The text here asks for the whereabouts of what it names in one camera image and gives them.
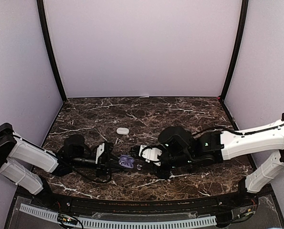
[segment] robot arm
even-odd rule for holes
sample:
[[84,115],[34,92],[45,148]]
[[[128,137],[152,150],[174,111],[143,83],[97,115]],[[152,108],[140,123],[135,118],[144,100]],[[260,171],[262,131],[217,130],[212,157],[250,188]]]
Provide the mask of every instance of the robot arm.
[[274,150],[252,174],[239,183],[244,192],[257,193],[284,170],[284,113],[281,120],[257,128],[211,132],[194,139],[181,126],[168,127],[158,137],[160,146],[135,146],[134,156],[154,164],[154,172],[168,179],[170,170],[184,165],[209,166],[237,156]]
[[[88,155],[85,155],[85,149],[89,151]],[[22,138],[13,131],[10,124],[4,123],[0,126],[0,174],[30,193],[41,195],[43,192],[51,192],[47,182],[27,170],[16,159],[56,176],[64,176],[72,172],[72,169],[67,166],[71,164],[93,167],[96,169],[96,176],[99,177],[108,174],[109,156],[115,157],[110,154],[112,149],[113,145],[105,142],[95,148],[95,155],[91,155],[93,152],[85,145],[84,138],[81,135],[72,135],[65,140],[57,156],[52,151],[45,150]]]

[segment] black cable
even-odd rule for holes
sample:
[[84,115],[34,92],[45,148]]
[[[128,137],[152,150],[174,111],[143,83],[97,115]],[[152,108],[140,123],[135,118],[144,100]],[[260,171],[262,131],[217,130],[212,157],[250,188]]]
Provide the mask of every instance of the black cable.
[[110,153],[110,157],[112,160],[119,161],[119,157],[115,156],[114,154]]
[[65,225],[62,221],[58,222],[58,225],[61,227],[61,228],[64,228],[64,229],[72,229],[74,227],[70,227],[70,226],[67,226]]
[[90,149],[90,147],[88,147],[88,146],[86,145],[86,143],[83,144],[83,147],[84,147],[84,149],[89,153],[89,155],[92,155],[92,154],[93,154],[92,150]]
[[[253,215],[255,215],[255,213],[256,213],[256,211],[257,211],[257,209],[258,209],[258,204],[253,205],[253,208],[254,208],[254,207],[255,207],[254,212],[244,212],[244,213],[239,214],[237,217],[235,217],[235,218],[233,218],[233,219],[231,219],[231,220],[229,220],[229,221],[226,221],[226,222],[217,222],[217,224],[243,223],[243,222],[249,220]],[[248,215],[248,217],[247,217],[246,219],[237,221],[238,219],[242,218],[242,216],[244,216],[244,215],[246,215],[246,214],[248,214],[248,213],[250,213],[250,214]]]
[[241,203],[240,205],[238,206],[231,206],[231,205],[226,205],[226,204],[220,204],[220,205],[217,205],[219,208],[220,207],[227,207],[227,208],[232,208],[232,209],[235,209],[235,208],[241,208],[243,206],[244,203]]
[[123,167],[123,168],[119,168],[119,169],[116,169],[116,170],[114,170],[114,171],[112,171],[112,173],[116,173],[116,172],[128,172],[128,170],[126,170],[126,168],[125,167]]
[[[49,210],[51,210],[51,211],[56,211],[56,210],[53,210],[53,209],[51,209],[51,208],[49,208],[49,207],[47,207],[47,206],[45,206],[40,200],[38,200],[36,197],[32,197],[33,199],[35,199],[38,203],[40,203],[43,207],[45,207],[46,209],[49,209]],[[59,211],[57,211],[57,213],[58,214],[63,214],[63,215],[66,215],[66,216],[69,216],[69,217],[72,217],[72,218],[74,218],[79,224],[80,224],[80,226],[81,226],[81,229],[84,229],[84,225],[83,225],[83,223],[77,218],[77,217],[75,217],[75,216],[70,216],[70,215],[68,215],[68,214],[66,214],[66,213],[64,213],[64,212],[62,212],[62,211],[60,211],[60,209],[59,209]]]
[[[27,141],[26,139],[22,138],[22,137],[19,137],[17,135],[13,135],[13,137],[16,137],[18,139],[21,139],[22,141],[24,142],[27,142],[28,144],[31,144],[32,146],[38,148],[38,149],[41,149],[44,151],[43,148],[35,145],[34,143],[32,142],[29,142]],[[86,176],[85,174],[79,172],[75,167],[71,166],[70,164],[68,164],[67,162],[63,161],[61,158],[57,158],[56,155],[54,154],[51,154],[49,151],[46,150],[46,153],[49,154],[50,156],[56,158],[57,161],[60,161],[61,163],[63,163],[64,165],[66,165],[67,167],[69,167],[70,169],[72,169],[74,172],[76,172],[77,174],[79,174],[80,176],[82,176],[83,178],[91,181],[91,182],[94,182],[94,183],[99,183],[99,184],[105,184],[105,183],[109,183],[111,180],[112,180],[112,173],[111,173],[111,162],[110,162],[110,152],[109,150],[107,150],[107,157],[108,157],[108,167],[109,167],[109,179],[108,180],[105,180],[105,181],[102,181],[102,180],[94,180],[94,179],[91,179],[90,177]]]
[[203,130],[201,130],[201,131],[198,131],[198,132],[192,134],[192,137],[197,136],[197,135],[199,135],[199,134],[202,134],[202,133],[204,133],[204,132],[206,132],[206,131],[215,130],[215,129],[223,129],[223,130],[228,131],[228,132],[230,132],[230,133],[232,133],[232,134],[235,134],[235,135],[242,135],[242,133],[240,133],[240,132],[236,132],[236,131],[231,130],[231,129],[229,129],[229,128],[226,128],[225,126],[222,126],[222,125],[217,125],[217,126],[212,126],[212,127],[203,129]]
[[247,132],[247,133],[242,133],[242,132],[237,132],[237,131],[231,130],[229,128],[226,128],[225,126],[217,125],[217,126],[212,126],[212,127],[206,128],[204,130],[198,131],[198,132],[192,134],[192,137],[197,136],[199,134],[202,134],[202,133],[204,133],[206,131],[215,130],[215,129],[222,129],[222,130],[228,131],[228,132],[230,132],[232,134],[240,135],[240,136],[254,135],[254,134],[257,134],[257,133],[260,133],[260,132],[277,129],[277,128],[282,127],[282,126],[284,126],[284,123],[281,124],[281,125],[272,126],[272,127],[269,127],[269,128],[266,128],[266,129],[262,129],[262,130],[256,130],[256,131],[250,131],[250,132]]

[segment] metal frame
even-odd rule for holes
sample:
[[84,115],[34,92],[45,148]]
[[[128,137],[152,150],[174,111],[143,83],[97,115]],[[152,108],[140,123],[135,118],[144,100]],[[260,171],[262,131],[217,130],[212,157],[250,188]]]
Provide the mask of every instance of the metal frame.
[[222,101],[224,101],[226,96],[227,96],[228,89],[230,87],[231,80],[232,80],[233,73],[234,73],[234,69],[235,69],[235,66],[236,66],[239,50],[240,50],[241,43],[242,43],[243,30],[244,30],[244,27],[245,27],[245,22],[246,22],[246,17],[247,17],[248,3],[249,3],[249,0],[242,0],[241,15],[239,17],[238,29],[237,29],[234,49],[233,49],[233,53],[232,53],[232,57],[231,57],[231,62],[230,62],[230,66],[229,66],[229,69],[228,69],[227,77],[226,77],[226,80],[224,82],[224,86],[223,86],[221,95],[219,96],[219,98]]
[[[277,202],[276,196],[273,192],[271,184],[267,184],[258,193],[259,197],[271,195],[273,203],[276,207],[279,220],[284,228],[284,218]],[[236,193],[229,193],[220,196],[193,198],[184,200],[171,200],[171,201],[113,201],[113,200],[100,200],[100,199],[88,199],[77,198],[71,196],[64,196],[55,194],[55,197],[60,202],[62,208],[61,211],[65,214],[74,215],[80,217],[80,215],[91,216],[94,212],[100,213],[113,213],[113,214],[173,214],[183,212],[198,212],[198,215],[210,214],[212,216],[219,216],[220,214],[228,214],[231,208],[225,208],[220,206],[220,202],[224,203],[228,199],[233,199]],[[32,205],[43,207],[32,195],[25,189],[18,187],[14,199],[11,203],[10,210],[8,212],[7,220],[4,229],[7,229],[17,197],[29,198]]]
[[53,47],[51,43],[50,34],[48,31],[43,0],[37,0],[37,5],[38,5],[39,18],[40,18],[40,23],[42,27],[42,33],[43,33],[43,38],[44,38],[44,42],[46,46],[47,55],[51,63],[51,68],[52,68],[54,78],[55,78],[55,81],[56,81],[56,84],[59,90],[59,94],[62,98],[62,101],[65,102],[67,100],[67,97],[66,97],[63,85],[62,85],[56,59],[53,53]]

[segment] white wall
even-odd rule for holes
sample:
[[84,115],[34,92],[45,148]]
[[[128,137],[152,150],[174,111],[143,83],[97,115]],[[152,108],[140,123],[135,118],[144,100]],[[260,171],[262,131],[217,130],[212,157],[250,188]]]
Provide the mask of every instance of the white wall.
[[[242,46],[226,98],[239,128],[264,125],[284,112],[284,0],[249,2]],[[268,154],[256,154],[260,165]],[[284,174],[273,183],[284,215]]]
[[218,96],[241,2],[46,0],[67,96]]
[[[0,0],[0,124],[40,145],[61,104],[36,1]],[[15,190],[0,175],[0,229]]]

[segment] white plastic piece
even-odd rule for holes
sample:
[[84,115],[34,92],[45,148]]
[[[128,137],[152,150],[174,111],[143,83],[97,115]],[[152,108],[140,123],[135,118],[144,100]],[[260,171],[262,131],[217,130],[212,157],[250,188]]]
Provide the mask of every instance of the white plastic piece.
[[97,164],[99,157],[101,156],[101,154],[103,154],[104,151],[105,151],[105,144],[102,143],[97,148],[95,164]]
[[[139,156],[145,158],[145,161],[150,163],[150,162],[154,162],[154,161],[159,161],[158,156],[162,155],[162,151],[159,150],[158,148],[152,148],[152,149],[146,149],[143,151],[143,149],[147,147],[145,145],[141,145],[140,147],[140,152],[139,152]],[[157,166],[161,166],[161,162],[154,162],[155,165]]]
[[38,175],[30,172],[12,158],[7,158],[7,163],[0,168],[0,174],[34,195],[37,195],[43,189],[43,183]]
[[55,157],[47,154],[45,149],[37,148],[25,141],[22,138],[15,138],[17,144],[14,146],[8,157],[20,159],[29,164],[37,166],[46,172],[53,172],[58,166],[58,161]]
[[[262,130],[273,126],[279,126],[283,123],[284,121],[277,120],[268,125],[240,130],[238,132],[247,133],[250,131]],[[223,160],[229,160],[237,156],[262,152],[265,150],[282,150],[284,149],[284,126],[245,136],[223,131],[221,134],[221,144],[224,144],[224,148],[221,150]]]
[[[20,211],[40,219],[58,223],[58,213],[54,211],[44,210],[42,208],[27,204],[21,204]],[[217,225],[215,216],[163,222],[107,221],[90,219],[81,216],[78,219],[81,221],[85,229],[194,229]],[[81,228],[81,225],[77,224],[75,228]]]
[[262,165],[246,178],[246,188],[250,193],[258,193],[264,185],[284,170],[284,162],[280,162],[281,154],[274,151]]
[[118,128],[118,129],[116,130],[116,132],[117,132],[119,135],[127,135],[127,134],[129,134],[129,129],[128,129],[128,128],[122,128],[122,127],[120,127],[120,128]]

